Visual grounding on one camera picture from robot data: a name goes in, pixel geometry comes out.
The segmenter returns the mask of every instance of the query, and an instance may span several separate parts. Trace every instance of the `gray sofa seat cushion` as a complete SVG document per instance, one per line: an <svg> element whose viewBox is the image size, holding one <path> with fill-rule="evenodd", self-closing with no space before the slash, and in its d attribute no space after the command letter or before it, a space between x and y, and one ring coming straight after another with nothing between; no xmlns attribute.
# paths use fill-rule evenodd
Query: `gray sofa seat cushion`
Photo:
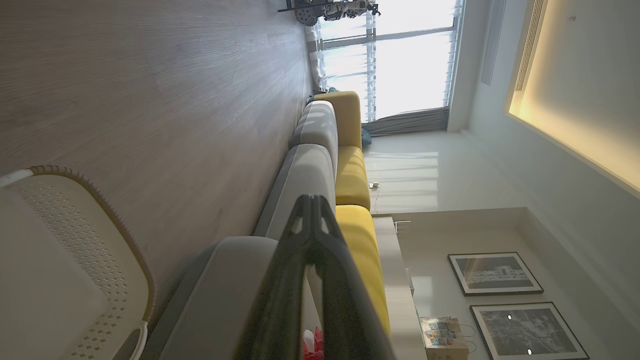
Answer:
<svg viewBox="0 0 640 360"><path fill-rule="evenodd" d="M291 137L289 147L293 148L301 143L316 143L327 149L331 156L335 180L338 167L338 126L330 102L312 101L307 105Z"/></svg>
<svg viewBox="0 0 640 360"><path fill-rule="evenodd" d="M243 236L205 250L187 269L141 360L232 359L277 245ZM306 281L303 291L302 329L315 329L320 321Z"/></svg>
<svg viewBox="0 0 640 360"><path fill-rule="evenodd" d="M314 143L295 146L287 153L253 235L279 240L296 200L308 193L324 196L335 214L331 157L325 147Z"/></svg>

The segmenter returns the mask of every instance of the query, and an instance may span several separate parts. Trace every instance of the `black and white photograph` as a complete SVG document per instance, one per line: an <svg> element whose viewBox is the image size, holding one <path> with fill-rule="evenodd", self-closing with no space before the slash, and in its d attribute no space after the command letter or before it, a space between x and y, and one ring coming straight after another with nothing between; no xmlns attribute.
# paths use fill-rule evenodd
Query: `black and white photograph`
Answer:
<svg viewBox="0 0 640 360"><path fill-rule="evenodd" d="M541 294L543 289L517 252L449 255L465 296Z"/></svg>
<svg viewBox="0 0 640 360"><path fill-rule="evenodd" d="M552 302L471 306L492 360L583 360L587 353Z"/></svg>

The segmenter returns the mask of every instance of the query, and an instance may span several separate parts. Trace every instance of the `red object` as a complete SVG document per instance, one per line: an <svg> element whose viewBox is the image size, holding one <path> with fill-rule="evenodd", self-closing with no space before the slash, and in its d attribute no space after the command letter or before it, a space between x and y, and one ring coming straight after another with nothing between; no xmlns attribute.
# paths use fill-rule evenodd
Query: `red object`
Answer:
<svg viewBox="0 0 640 360"><path fill-rule="evenodd" d="M307 344L304 345L305 360L324 360L322 330L316 327L316 332L314 333L314 347L316 348L316 351L311 352L307 349Z"/></svg>

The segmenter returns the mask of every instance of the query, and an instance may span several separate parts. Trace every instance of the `gray curtain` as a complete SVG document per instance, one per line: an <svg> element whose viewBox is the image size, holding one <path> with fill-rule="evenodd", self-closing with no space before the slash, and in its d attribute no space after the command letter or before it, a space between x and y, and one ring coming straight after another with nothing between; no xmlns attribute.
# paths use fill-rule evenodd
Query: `gray curtain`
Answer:
<svg viewBox="0 0 640 360"><path fill-rule="evenodd" d="M449 108L411 111L362 124L371 136L447 130Z"/></svg>

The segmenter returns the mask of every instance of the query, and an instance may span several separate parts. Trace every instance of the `wooden floor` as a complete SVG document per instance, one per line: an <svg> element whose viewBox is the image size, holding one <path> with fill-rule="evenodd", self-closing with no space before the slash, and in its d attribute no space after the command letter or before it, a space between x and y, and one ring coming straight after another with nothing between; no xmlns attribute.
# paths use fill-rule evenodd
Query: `wooden floor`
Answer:
<svg viewBox="0 0 640 360"><path fill-rule="evenodd" d="M251 234L310 95L285 0L4 0L0 175L88 176L154 273Z"/></svg>

